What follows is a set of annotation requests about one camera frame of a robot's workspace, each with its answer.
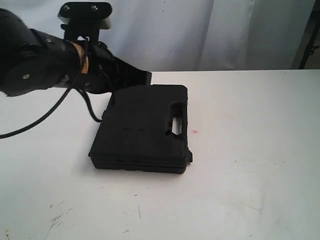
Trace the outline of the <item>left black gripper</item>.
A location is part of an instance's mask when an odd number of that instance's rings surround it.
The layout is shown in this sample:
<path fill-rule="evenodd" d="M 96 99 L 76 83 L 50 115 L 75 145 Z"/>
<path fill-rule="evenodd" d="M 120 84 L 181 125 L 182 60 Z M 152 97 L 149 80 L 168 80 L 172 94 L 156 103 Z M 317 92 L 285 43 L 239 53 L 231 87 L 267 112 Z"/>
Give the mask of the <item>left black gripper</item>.
<path fill-rule="evenodd" d="M 81 89 L 91 94 L 104 94 L 114 89 L 149 86 L 152 73 L 138 69 L 114 57 L 101 42 L 64 41 L 65 61 L 62 87 Z"/>

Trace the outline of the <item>left silver black robot arm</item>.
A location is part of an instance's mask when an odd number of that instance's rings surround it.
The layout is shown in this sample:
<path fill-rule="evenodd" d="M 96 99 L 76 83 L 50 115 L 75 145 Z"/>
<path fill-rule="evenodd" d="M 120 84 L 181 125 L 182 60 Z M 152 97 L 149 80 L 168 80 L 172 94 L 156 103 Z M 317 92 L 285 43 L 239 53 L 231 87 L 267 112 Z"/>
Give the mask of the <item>left silver black robot arm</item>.
<path fill-rule="evenodd" d="M 117 58 L 99 41 L 111 27 L 107 2 L 67 2 L 57 16 L 63 38 L 32 29 L 13 12 L 0 11 L 0 90 L 10 97 L 49 88 L 104 94 L 149 85 L 152 74 Z"/>

